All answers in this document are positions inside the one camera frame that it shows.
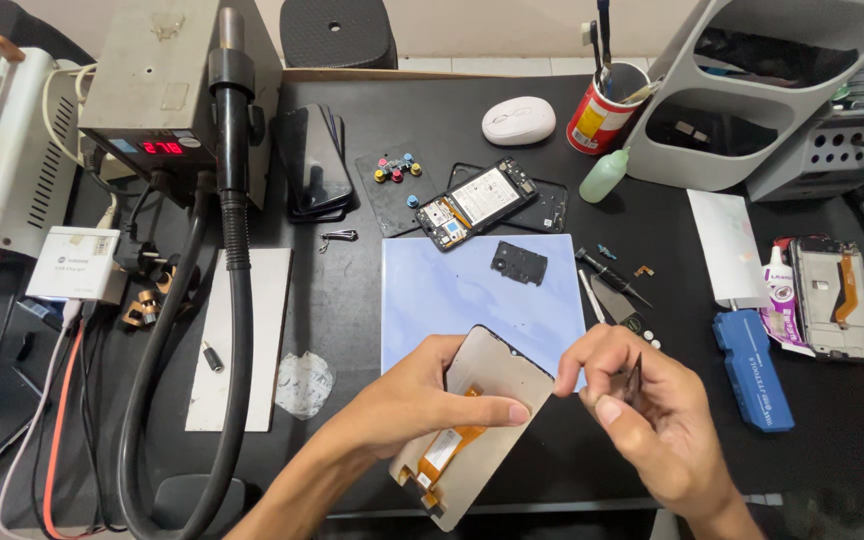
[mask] black stool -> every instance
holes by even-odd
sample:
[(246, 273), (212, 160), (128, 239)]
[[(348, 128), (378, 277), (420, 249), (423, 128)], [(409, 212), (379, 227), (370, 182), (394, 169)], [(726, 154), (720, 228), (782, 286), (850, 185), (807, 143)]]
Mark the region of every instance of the black stool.
[(278, 32), (287, 68), (399, 69), (382, 0), (285, 0)]

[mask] blue jtx tools holder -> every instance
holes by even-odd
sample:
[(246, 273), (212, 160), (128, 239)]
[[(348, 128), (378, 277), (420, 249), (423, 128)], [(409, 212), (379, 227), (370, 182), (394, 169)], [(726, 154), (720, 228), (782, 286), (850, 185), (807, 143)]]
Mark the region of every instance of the blue jtx tools holder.
[(788, 432), (795, 426), (786, 394), (769, 356), (769, 337), (759, 313), (752, 309), (719, 313), (712, 330), (726, 353), (728, 379), (742, 420), (765, 433)]

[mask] white tile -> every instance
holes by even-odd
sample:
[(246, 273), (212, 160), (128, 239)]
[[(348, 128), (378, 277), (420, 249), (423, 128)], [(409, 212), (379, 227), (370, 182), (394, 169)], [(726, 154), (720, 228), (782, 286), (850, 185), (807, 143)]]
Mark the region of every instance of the white tile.
[(644, 57), (614, 57), (612, 59), (613, 62), (624, 62), (626, 64), (631, 64), (633, 66), (638, 67), (642, 71), (649, 70), (649, 60)]
[(480, 75), (541, 77), (552, 75), (552, 64), (547, 57), (454, 57), (452, 71)]
[(435, 71), (451, 73), (452, 58), (450, 57), (401, 57), (398, 68), (403, 71)]
[(595, 73), (593, 57), (552, 57), (552, 75), (592, 75)]

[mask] white power adapter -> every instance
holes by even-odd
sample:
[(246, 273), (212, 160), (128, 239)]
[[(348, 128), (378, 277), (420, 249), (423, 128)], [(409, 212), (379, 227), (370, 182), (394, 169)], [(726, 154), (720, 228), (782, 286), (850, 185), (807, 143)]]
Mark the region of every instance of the white power adapter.
[(26, 294), (121, 304), (129, 275), (113, 260), (118, 242), (115, 228), (52, 227)]

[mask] charging cable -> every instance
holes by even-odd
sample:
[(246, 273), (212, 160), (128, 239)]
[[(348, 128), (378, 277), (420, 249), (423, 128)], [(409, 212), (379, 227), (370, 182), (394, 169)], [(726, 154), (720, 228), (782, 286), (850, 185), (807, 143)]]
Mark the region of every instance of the charging cable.
[(25, 438), (22, 439), (22, 445), (18, 448), (18, 453), (15, 455), (15, 459), (12, 460), (11, 465), (8, 467), (6, 481), (2, 484), (2, 492), (0, 493), (0, 531), (2, 534), (6, 534), (6, 536), (14, 538), (15, 540), (35, 539), (12, 532), (6, 526), (5, 521), (2, 521), (2, 510), (5, 508), (6, 495), (9, 493), (9, 484), (12, 483), (13, 474), (16, 472), (18, 462), (22, 460), (22, 456), (25, 454), (25, 449), (29, 446), (29, 440), (32, 439), (32, 434), (35, 432), (36, 426), (42, 418), (42, 411), (45, 411), (45, 404), (49, 401), (49, 391), (52, 389), (52, 376), (55, 373), (56, 359), (59, 357), (59, 350), (62, 348), (63, 340), (66, 338), (69, 328), (71, 328), (72, 323), (76, 320), (76, 317), (79, 316), (79, 311), (81, 310), (81, 300), (66, 301), (65, 308), (62, 310), (62, 329), (58, 333), (58, 339), (55, 341), (55, 348), (52, 350), (52, 358), (49, 360), (49, 367), (45, 374), (45, 384), (42, 385), (42, 398), (38, 401), (38, 408), (35, 410), (35, 414), (31, 417), (29, 429), (25, 432)]

